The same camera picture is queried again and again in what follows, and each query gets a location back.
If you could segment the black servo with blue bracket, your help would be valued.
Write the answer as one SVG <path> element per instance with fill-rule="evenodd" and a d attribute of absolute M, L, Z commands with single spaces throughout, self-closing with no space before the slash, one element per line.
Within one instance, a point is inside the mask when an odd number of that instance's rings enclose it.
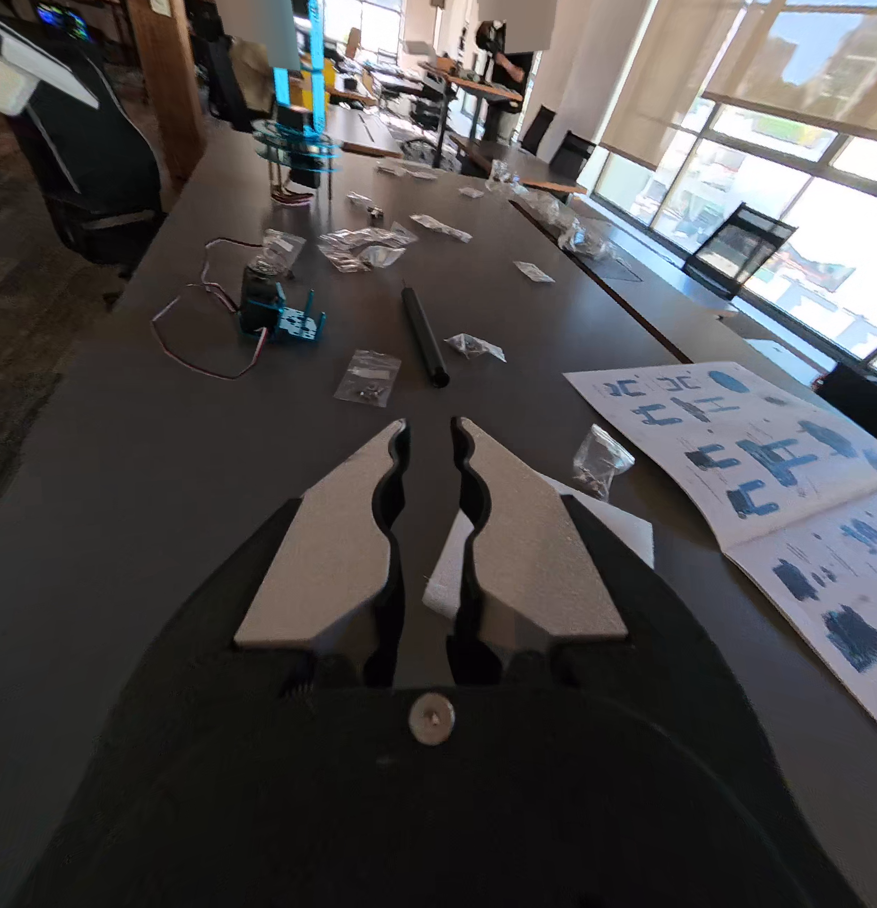
<path fill-rule="evenodd" d="M 320 341 L 327 315 L 316 306 L 316 291 L 296 283 L 292 271 L 275 274 L 262 266 L 243 271 L 238 324 L 261 349 L 272 343 Z"/>

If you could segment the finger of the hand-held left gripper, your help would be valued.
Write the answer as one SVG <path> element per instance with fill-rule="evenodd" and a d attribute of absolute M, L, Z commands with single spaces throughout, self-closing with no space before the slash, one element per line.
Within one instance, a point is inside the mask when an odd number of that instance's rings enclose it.
<path fill-rule="evenodd" d="M 98 98 L 67 65 L 0 21 L 0 114 L 19 115 L 45 83 L 98 110 Z"/>

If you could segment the black electric screwdriver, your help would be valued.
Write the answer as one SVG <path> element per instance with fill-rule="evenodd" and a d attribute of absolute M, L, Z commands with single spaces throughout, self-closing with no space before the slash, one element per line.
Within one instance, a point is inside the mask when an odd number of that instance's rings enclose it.
<path fill-rule="evenodd" d="M 443 355 L 416 291 L 404 280 L 401 282 L 400 300 L 428 383 L 439 390 L 446 388 L 451 377 Z"/>

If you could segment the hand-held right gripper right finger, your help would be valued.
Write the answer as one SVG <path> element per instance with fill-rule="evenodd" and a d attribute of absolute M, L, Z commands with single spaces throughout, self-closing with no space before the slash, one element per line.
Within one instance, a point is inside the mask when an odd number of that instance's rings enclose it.
<path fill-rule="evenodd" d="M 451 419 L 464 538 L 446 655 L 455 683 L 498 684 L 523 652 L 623 642 L 628 630 L 560 493 L 472 420 Z"/>

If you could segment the computer monitor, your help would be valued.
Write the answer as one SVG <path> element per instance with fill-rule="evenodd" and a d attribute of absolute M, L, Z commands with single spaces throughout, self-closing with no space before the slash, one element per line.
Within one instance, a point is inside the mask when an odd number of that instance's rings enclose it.
<path fill-rule="evenodd" d="M 85 20 L 69 6 L 47 2 L 33 2 L 38 20 L 48 29 L 67 38 L 92 44 L 93 38 Z"/>

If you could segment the wooden pillar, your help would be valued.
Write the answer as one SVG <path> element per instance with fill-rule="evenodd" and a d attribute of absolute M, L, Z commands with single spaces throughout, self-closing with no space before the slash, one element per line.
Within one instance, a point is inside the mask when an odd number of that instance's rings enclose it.
<path fill-rule="evenodd" d="M 183 1 L 127 1 L 165 163 L 182 188 L 206 150 L 206 126 Z"/>

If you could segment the clear bag of dark screws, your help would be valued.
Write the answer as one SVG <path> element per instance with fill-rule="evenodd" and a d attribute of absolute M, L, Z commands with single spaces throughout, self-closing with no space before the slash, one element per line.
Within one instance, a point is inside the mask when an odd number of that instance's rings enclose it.
<path fill-rule="evenodd" d="M 500 347 L 465 332 L 444 339 L 444 343 L 467 359 L 490 355 L 500 362 L 507 362 Z"/>

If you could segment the crumpled clear parts bag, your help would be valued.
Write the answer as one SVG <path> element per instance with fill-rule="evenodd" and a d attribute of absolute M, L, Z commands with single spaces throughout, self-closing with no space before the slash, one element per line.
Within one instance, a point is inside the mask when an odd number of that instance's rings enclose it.
<path fill-rule="evenodd" d="M 592 498 L 608 503 L 614 479 L 634 464 L 634 455 L 594 423 L 573 456 L 573 479 Z"/>

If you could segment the beige roller blind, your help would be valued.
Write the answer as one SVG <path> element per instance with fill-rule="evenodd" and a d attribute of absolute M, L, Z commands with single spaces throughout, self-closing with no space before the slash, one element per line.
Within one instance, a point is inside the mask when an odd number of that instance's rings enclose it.
<path fill-rule="evenodd" d="M 750 2 L 703 96 L 877 142 L 877 1 Z"/>

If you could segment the white foam sheet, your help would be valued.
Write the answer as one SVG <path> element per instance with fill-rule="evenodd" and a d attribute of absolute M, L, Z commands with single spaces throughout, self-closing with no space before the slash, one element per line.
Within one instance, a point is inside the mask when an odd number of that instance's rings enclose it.
<path fill-rule="evenodd" d="M 610 503 L 592 498 L 590 495 L 544 474 L 539 476 L 560 495 L 573 496 L 650 568 L 654 567 L 654 536 L 649 521 Z M 425 585 L 424 606 L 445 619 L 454 619 L 460 606 L 464 547 L 473 528 L 474 526 L 466 514 L 462 510 L 458 510 L 439 559 Z"/>

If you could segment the black high-back office chair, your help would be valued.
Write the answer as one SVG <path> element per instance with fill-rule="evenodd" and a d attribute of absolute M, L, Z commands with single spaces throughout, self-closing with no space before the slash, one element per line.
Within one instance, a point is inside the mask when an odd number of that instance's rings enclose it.
<path fill-rule="evenodd" d="M 127 280 L 166 218 L 160 170 L 90 44 L 19 23 L 97 99 L 92 108 L 40 83 L 7 123 L 30 166 L 61 243 Z"/>

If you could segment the long clear plastic bag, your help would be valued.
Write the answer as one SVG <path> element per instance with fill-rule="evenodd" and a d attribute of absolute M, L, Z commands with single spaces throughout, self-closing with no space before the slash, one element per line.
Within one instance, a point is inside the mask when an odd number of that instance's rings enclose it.
<path fill-rule="evenodd" d="M 414 223 L 432 233 L 438 233 L 453 238 L 460 243 L 469 244 L 472 240 L 472 235 L 470 233 L 445 224 L 443 221 L 439 221 L 429 214 L 414 213 L 411 214 L 409 218 Z"/>

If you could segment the heap of clear plastic wrappers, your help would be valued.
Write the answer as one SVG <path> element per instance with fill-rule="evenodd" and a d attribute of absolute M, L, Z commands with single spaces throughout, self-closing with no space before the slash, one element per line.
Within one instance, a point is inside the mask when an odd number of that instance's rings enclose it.
<path fill-rule="evenodd" d="M 594 262 L 615 261 L 614 244 L 603 233 L 583 221 L 568 205 L 552 193 L 526 186 L 520 176 L 502 160 L 492 161 L 486 180 L 489 190 L 501 190 L 516 207 L 525 211 L 550 233 L 559 249 L 589 258 Z"/>

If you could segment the white blue instruction manual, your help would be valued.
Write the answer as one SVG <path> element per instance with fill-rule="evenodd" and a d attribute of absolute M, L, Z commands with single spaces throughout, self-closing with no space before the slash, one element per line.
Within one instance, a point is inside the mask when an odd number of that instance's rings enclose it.
<path fill-rule="evenodd" d="M 877 440 L 734 362 L 565 377 L 877 723 Z"/>

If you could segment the black desk chair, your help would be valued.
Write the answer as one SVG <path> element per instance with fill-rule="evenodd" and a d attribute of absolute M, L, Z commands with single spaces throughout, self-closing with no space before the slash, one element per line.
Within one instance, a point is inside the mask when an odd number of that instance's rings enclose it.
<path fill-rule="evenodd" d="M 555 176 L 576 182 L 595 148 L 594 142 L 568 130 L 551 158 L 548 169 Z"/>
<path fill-rule="evenodd" d="M 541 105 L 538 112 L 519 138 L 520 150 L 524 153 L 537 156 L 541 142 L 546 132 L 556 117 L 556 112 Z"/>

